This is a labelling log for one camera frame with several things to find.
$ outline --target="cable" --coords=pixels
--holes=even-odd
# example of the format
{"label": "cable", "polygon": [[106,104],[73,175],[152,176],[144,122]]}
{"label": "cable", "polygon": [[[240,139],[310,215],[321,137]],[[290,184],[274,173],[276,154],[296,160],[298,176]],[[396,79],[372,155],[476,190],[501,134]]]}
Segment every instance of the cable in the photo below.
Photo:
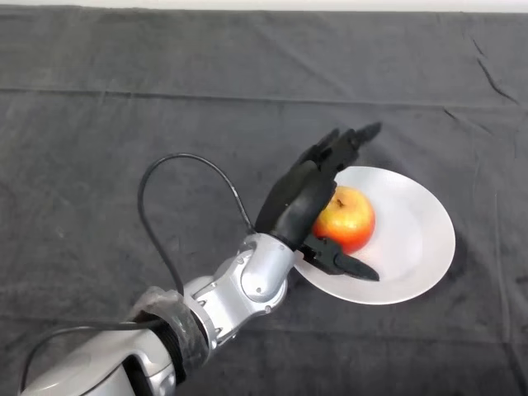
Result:
{"label": "cable", "polygon": [[[163,249],[162,244],[159,242],[158,237],[156,237],[156,234],[152,230],[152,227],[150,226],[149,221],[147,220],[147,216],[145,214],[144,209],[144,193],[145,193],[145,187],[147,186],[147,183],[149,181],[149,178],[152,176],[152,173],[154,170],[156,170],[157,167],[159,167],[162,163],[168,161],[169,159],[176,159],[176,158],[190,158],[195,159],[196,161],[200,161],[201,163],[204,163],[205,165],[212,167],[221,177],[224,179],[224,182],[229,186],[231,189],[231,192],[233,192],[233,196],[235,201],[237,202],[238,210],[240,211],[240,214],[243,217],[243,221],[246,224],[247,231],[249,233],[253,232],[253,224],[251,220],[249,219],[248,213],[246,212],[244,205],[242,203],[242,200],[240,199],[240,196],[238,195],[237,189],[234,187],[233,183],[229,180],[227,175],[216,165],[214,165],[211,161],[202,158],[195,154],[190,153],[174,153],[174,154],[168,154],[164,157],[159,158],[158,160],[151,163],[147,170],[145,171],[143,177],[141,177],[141,181],[139,182],[139,188],[138,188],[138,213],[139,218],[141,219],[141,223],[143,224],[145,231],[147,232],[148,237],[152,241],[153,245],[156,247],[156,250],[158,251],[159,255],[163,259],[163,262],[167,266],[168,270],[171,272],[172,278],[174,280],[174,283],[176,284],[176,289],[178,293],[183,295],[183,282],[178,274],[178,271],[176,269],[176,266],[172,263],[171,259],[165,252],[165,249]],[[149,322],[144,323],[92,323],[92,322],[84,322],[80,323],[77,326],[74,327],[65,327],[65,328],[58,328],[55,330],[50,330],[46,334],[44,334],[39,341],[31,348],[30,352],[27,354],[26,359],[24,360],[24,364],[22,366],[22,372],[18,384],[18,395],[20,396],[21,393],[26,388],[26,382],[27,382],[27,375],[29,373],[30,365],[35,357],[36,352],[41,349],[41,347],[46,344],[51,338],[55,338],[57,336],[63,335],[63,334],[69,334],[71,332],[102,332],[102,331],[130,331],[130,330],[142,330],[145,328],[152,328],[159,324],[162,324],[163,320],[153,320]]]}
{"label": "cable", "polygon": [[195,154],[190,153],[173,153],[165,155],[164,157],[159,158],[158,160],[151,163],[147,170],[145,171],[143,177],[141,178],[141,182],[139,183],[138,188],[138,213],[139,218],[141,219],[141,223],[143,224],[145,231],[147,232],[148,237],[152,241],[154,247],[158,251],[159,255],[163,259],[163,262],[167,266],[168,270],[171,272],[171,276],[174,280],[174,283],[176,284],[176,290],[178,293],[183,295],[183,282],[178,274],[178,271],[176,269],[176,266],[172,262],[172,260],[167,255],[167,252],[165,252],[165,249],[163,249],[162,244],[159,242],[158,237],[152,230],[152,227],[150,226],[149,221],[147,220],[147,216],[145,214],[145,208],[144,208],[144,193],[145,193],[145,187],[147,186],[147,182],[149,181],[150,176],[156,170],[157,167],[159,167],[162,163],[168,161],[169,159],[176,159],[176,158],[190,158],[195,159],[196,161],[200,161],[201,163],[204,163],[205,165],[212,167],[221,177],[224,179],[224,182],[229,186],[231,189],[231,192],[233,192],[233,196],[235,201],[237,202],[238,210],[240,211],[240,214],[242,215],[243,221],[246,224],[247,231],[249,233],[253,232],[253,224],[251,220],[249,219],[248,213],[246,212],[244,205],[242,203],[242,200],[240,199],[240,196],[238,195],[237,189],[234,187],[233,183],[229,180],[229,178],[226,176],[222,170],[214,165],[211,161],[202,158]]}
{"label": "cable", "polygon": [[31,361],[35,357],[36,352],[46,344],[51,338],[68,334],[71,332],[103,332],[103,331],[130,331],[130,330],[144,330],[145,328],[153,328],[163,324],[163,320],[151,320],[143,323],[97,323],[97,322],[82,322],[74,327],[56,328],[45,333],[38,342],[31,348],[27,354],[22,366],[20,380],[18,382],[18,395],[20,396],[26,388],[27,375],[30,370]]}

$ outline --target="robotic hand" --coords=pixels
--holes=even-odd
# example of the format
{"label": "robotic hand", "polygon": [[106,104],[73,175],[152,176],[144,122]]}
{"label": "robotic hand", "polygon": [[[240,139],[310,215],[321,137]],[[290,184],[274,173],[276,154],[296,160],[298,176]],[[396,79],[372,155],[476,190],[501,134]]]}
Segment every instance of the robotic hand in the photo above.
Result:
{"label": "robotic hand", "polygon": [[183,295],[148,290],[131,317],[153,326],[101,332],[22,395],[171,396],[245,322],[279,306],[296,260],[304,258],[329,274],[377,281],[374,270],[342,254],[332,241],[315,238],[311,229],[332,198],[337,173],[357,160],[360,146],[380,129],[374,124],[325,136],[273,186],[254,233],[213,276],[190,281]]}

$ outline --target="table surface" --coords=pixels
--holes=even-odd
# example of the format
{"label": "table surface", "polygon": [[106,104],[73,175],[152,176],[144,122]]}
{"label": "table surface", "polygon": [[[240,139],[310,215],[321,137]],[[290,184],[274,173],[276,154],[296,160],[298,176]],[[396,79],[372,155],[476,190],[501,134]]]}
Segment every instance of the table surface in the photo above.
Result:
{"label": "table surface", "polygon": [[[378,307],[299,280],[181,394],[526,395],[527,36],[513,15],[0,8],[2,394],[45,329],[172,287],[135,212],[151,160],[206,156],[255,219],[307,145],[381,120],[359,164],[444,204],[448,274]],[[146,205],[185,280],[244,235],[200,164],[163,167]],[[55,340],[33,375],[82,339]]]}

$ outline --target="red apple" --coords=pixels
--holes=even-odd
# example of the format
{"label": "red apple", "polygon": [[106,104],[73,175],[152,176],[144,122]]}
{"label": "red apple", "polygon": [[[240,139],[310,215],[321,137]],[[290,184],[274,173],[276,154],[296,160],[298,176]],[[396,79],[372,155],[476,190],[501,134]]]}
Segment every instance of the red apple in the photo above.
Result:
{"label": "red apple", "polygon": [[350,254],[369,242],[375,226],[375,213],[368,198],[360,191],[337,186],[336,192],[313,226],[316,237],[339,243]]}

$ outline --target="plate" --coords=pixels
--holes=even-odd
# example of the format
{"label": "plate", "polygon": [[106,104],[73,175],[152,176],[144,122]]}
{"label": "plate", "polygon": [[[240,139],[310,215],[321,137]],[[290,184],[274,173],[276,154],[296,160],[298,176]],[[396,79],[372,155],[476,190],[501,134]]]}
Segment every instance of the plate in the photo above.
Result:
{"label": "plate", "polygon": [[438,283],[455,254],[455,230],[440,201],[414,180],[377,167],[348,167],[335,180],[363,192],[374,207],[372,238],[352,256],[377,270],[379,282],[327,275],[303,260],[297,271],[330,295],[360,304],[399,303]]}

